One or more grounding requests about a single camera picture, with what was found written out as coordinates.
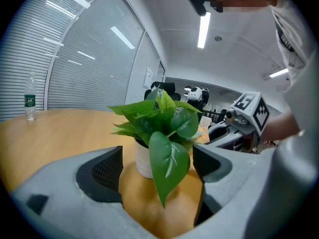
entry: wall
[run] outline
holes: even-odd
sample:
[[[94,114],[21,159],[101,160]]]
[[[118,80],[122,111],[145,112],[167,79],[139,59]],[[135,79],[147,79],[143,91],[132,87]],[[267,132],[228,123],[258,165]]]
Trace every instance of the wall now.
[[[247,74],[241,73],[243,70],[247,70],[245,65],[236,64],[231,58],[221,60],[214,57],[214,54],[208,56],[200,51],[193,55],[188,53],[185,56],[181,52],[172,59],[166,76],[209,83],[241,93],[245,91],[261,92],[268,105],[281,112],[289,109],[276,89],[269,83],[260,80],[258,72],[252,71],[250,77],[247,78]]]
[[[148,32],[151,41],[153,42],[160,60],[166,69],[168,66],[167,53],[164,48],[162,38],[160,36],[160,31],[158,29],[158,22],[156,22],[157,6],[154,0],[127,0],[142,24],[144,25],[146,31]]]

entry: table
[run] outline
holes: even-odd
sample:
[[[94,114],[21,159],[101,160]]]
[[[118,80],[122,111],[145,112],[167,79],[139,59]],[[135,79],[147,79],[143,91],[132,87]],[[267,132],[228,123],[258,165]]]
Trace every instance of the table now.
[[[0,124],[0,176],[10,192],[42,166],[66,157],[117,145],[123,146],[119,192],[126,212],[159,238],[171,238],[193,228],[202,183],[193,166],[169,194],[164,209],[153,180],[135,166],[131,137],[113,135],[113,124],[126,119],[93,110],[37,112],[36,120],[18,116]]]

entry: potted plant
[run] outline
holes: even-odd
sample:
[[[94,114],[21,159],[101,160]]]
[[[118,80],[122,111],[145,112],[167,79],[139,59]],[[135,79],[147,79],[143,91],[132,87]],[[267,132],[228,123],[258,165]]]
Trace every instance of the potted plant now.
[[[188,149],[198,130],[200,111],[190,104],[173,101],[166,91],[155,89],[146,100],[109,107],[128,122],[116,125],[112,134],[134,137],[139,172],[154,179],[159,199],[165,199],[188,173]]]

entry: black chair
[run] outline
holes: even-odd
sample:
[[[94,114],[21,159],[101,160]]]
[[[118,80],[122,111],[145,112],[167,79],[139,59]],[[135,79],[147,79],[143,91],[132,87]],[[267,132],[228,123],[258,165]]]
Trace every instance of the black chair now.
[[[80,189],[97,202],[122,202],[119,179],[123,170],[121,146],[84,163],[76,172]]]
[[[151,85],[151,89],[153,87],[157,87],[159,89],[165,90],[174,101],[180,101],[180,99],[181,99],[181,95],[179,93],[175,93],[175,83],[174,82],[153,82]],[[152,92],[152,91],[151,90],[145,91],[144,100],[150,94],[150,92]]]

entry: water bottle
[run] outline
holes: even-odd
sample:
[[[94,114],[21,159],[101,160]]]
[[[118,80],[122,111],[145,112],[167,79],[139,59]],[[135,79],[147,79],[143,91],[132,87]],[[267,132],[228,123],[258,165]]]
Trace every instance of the water bottle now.
[[[27,120],[35,119],[35,73],[31,72],[24,90],[24,108]]]

